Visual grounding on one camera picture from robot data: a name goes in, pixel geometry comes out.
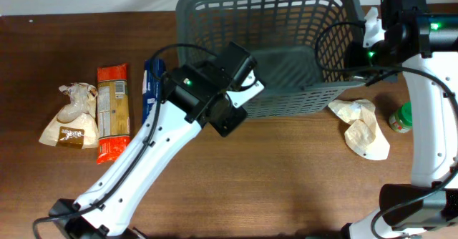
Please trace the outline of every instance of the pasta package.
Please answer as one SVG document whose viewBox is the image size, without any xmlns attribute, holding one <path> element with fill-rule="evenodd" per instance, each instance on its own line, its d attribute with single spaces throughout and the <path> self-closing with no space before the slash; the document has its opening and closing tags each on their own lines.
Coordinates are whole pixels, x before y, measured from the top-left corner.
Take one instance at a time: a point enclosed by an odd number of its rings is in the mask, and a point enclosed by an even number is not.
<svg viewBox="0 0 458 239">
<path fill-rule="evenodd" d="M 127 64 L 97 69 L 97 123 L 99 157 L 97 164 L 115 161 L 130 142 Z"/>
</svg>

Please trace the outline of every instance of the crumpled paper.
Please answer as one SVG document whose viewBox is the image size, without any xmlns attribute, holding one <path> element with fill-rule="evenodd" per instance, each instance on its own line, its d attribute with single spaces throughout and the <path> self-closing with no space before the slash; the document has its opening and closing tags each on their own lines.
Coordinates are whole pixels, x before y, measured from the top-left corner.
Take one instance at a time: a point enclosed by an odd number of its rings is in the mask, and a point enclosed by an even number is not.
<svg viewBox="0 0 458 239">
<path fill-rule="evenodd" d="M 367 99 L 347 102 L 336 99 L 328 107 L 351 126 L 345 131 L 345 142 L 356 154 L 368 160 L 385 160 L 389 143 L 381 133 L 375 117 L 375 106 Z"/>
</svg>

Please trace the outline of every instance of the brown wooden surface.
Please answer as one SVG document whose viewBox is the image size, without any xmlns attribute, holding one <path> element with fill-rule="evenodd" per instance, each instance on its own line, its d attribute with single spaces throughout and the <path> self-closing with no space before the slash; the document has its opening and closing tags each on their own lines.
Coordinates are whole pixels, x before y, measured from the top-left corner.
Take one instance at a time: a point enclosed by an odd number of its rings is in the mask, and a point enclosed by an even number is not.
<svg viewBox="0 0 458 239">
<path fill-rule="evenodd" d="M 175 14 L 3 16 L 0 30 L 0 237 L 31 238 L 34 219 L 61 197 L 75 199 L 109 167 L 96 165 L 96 150 L 38 143 L 68 101 L 58 87 L 95 85 L 97 67 L 128 62 L 135 134 L 143 62 L 176 42 Z M 173 52 L 165 58 L 176 65 Z M 365 217 L 376 208 L 383 184 L 409 182 L 412 133 L 395 133 L 386 123 L 409 96 L 401 79 L 350 89 L 340 98 L 375 103 L 391 144 L 387 160 L 354 154 L 343 139 L 348 125 L 327 109 L 250 120 L 225 139 L 206 127 L 170 162 L 131 225 L 148 235 L 262 236 L 338 230 Z M 52 224 L 40 231 L 44 238 L 61 237 Z M 446 228 L 425 238 L 453 238 L 456 232 Z"/>
</svg>

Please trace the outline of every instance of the laundry basket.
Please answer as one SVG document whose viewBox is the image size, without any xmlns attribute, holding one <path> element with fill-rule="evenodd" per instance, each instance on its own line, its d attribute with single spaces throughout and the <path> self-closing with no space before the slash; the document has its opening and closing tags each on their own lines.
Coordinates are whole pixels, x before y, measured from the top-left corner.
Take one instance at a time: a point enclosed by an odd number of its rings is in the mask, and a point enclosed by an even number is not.
<svg viewBox="0 0 458 239">
<path fill-rule="evenodd" d="M 179 0 L 176 12 L 178 42 L 219 52 L 234 41 L 256 58 L 266 88 L 244 105 L 251 118 L 317 112 L 364 84 L 322 71 L 314 57 L 316 38 L 327 26 L 364 19 L 359 0 Z M 330 30 L 321 39 L 321 63 L 344 68 L 347 46 L 363 37 L 354 26 Z M 178 56 L 180 64 L 208 58 L 188 48 Z"/>
</svg>

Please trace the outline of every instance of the blue box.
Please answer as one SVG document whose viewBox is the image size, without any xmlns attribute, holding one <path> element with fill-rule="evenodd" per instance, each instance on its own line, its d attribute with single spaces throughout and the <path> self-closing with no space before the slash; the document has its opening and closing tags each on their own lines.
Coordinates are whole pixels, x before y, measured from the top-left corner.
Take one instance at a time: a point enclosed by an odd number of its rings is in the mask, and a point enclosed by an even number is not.
<svg viewBox="0 0 458 239">
<path fill-rule="evenodd" d="M 148 117 L 153 104 L 157 101 L 157 96 L 160 91 L 160 82 L 154 79 L 151 71 L 153 71 L 157 77 L 165 72 L 165 64 L 161 59 L 155 59 L 153 62 L 151 59 L 145 61 L 145 71 L 143 72 L 143 115 L 142 124 Z"/>
</svg>

